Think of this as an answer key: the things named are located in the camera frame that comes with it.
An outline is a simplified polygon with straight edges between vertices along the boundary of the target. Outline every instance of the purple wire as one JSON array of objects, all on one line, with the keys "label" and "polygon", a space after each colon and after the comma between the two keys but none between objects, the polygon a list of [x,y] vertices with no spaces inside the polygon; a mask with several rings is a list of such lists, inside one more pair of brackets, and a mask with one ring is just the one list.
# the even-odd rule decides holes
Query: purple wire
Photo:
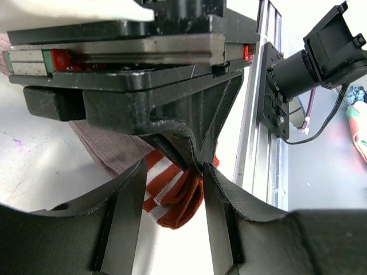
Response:
[{"label": "purple wire", "polygon": [[309,99],[309,106],[307,106],[307,112],[305,115],[305,120],[302,123],[302,126],[300,127],[302,130],[306,129],[308,126],[308,122],[306,121],[306,117],[310,117],[311,111],[312,111],[312,105],[314,105],[314,99],[315,99],[316,89],[311,90],[310,99]]}]

